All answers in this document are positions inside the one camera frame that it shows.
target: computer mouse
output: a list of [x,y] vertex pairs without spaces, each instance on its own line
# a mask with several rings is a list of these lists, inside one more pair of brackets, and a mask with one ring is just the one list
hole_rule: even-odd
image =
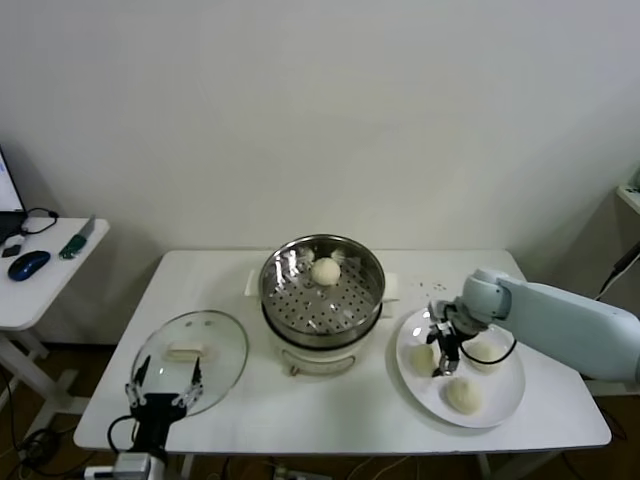
[[11,280],[22,282],[40,270],[49,260],[51,254],[43,250],[35,250],[16,258],[7,272]]

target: white wall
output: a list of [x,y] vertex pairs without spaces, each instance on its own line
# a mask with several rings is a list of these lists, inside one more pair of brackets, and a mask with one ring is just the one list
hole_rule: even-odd
[[636,1],[7,0],[0,141],[113,230],[43,322],[117,340],[172,248],[507,247],[544,278],[640,157]]

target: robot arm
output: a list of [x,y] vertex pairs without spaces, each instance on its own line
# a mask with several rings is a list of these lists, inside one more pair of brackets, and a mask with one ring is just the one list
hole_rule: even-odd
[[[454,313],[449,318],[447,309]],[[631,313],[548,285],[527,283],[500,272],[477,270],[462,296],[432,308],[438,324],[449,323],[459,342],[491,323],[514,338],[597,380],[640,382],[640,321]],[[441,347],[442,327],[434,331]],[[450,339],[441,373],[455,370]]]
[[[176,472],[167,468],[168,457],[164,450],[171,425],[183,419],[203,392],[200,359],[196,359],[191,383],[184,392],[142,393],[142,385],[149,369],[151,357],[136,370],[125,387],[129,399],[131,417],[138,422],[133,447],[119,452],[113,466],[87,467],[78,478],[96,480],[180,480]],[[111,444],[111,427],[108,438]]]

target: white plate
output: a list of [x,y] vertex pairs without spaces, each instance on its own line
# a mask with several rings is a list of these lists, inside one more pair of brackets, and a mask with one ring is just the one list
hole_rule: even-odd
[[[471,366],[470,361],[461,352],[462,358],[453,377],[421,376],[413,369],[409,353],[412,348],[425,343],[431,324],[428,315],[426,309],[411,315],[400,328],[396,341],[398,368],[413,396],[432,413],[456,425],[487,428],[504,422],[514,414],[524,396],[524,368],[518,355],[518,348],[516,347],[494,373],[479,372]],[[505,353],[513,341],[502,329],[493,325],[478,337],[484,342],[495,345]],[[432,348],[437,363],[440,358],[437,342],[432,344]],[[472,415],[463,415],[449,406],[445,399],[444,388],[454,377],[469,378],[480,386],[484,400],[483,406],[478,412]]]

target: laptop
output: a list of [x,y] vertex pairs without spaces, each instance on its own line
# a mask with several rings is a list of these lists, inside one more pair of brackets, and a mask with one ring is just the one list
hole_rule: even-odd
[[0,245],[20,232],[27,212],[0,148]]

